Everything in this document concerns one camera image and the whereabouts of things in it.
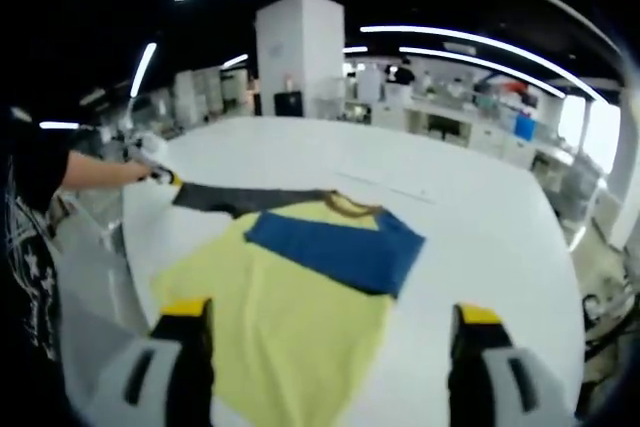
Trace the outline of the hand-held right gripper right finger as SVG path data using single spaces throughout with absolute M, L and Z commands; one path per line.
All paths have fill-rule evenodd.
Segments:
M 451 426 L 578 424 L 551 370 L 494 311 L 469 303 L 453 307 L 448 392 Z

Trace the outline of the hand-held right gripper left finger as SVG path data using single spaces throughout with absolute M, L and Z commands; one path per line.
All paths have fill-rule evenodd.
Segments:
M 130 341 L 99 375 L 95 426 L 210 426 L 213 301 L 166 305 L 149 334 Z

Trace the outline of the person's left hand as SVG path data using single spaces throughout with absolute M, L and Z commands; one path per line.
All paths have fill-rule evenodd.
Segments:
M 118 166 L 119 182 L 128 185 L 139 182 L 151 176 L 151 168 L 148 165 L 136 161 L 130 161 Z

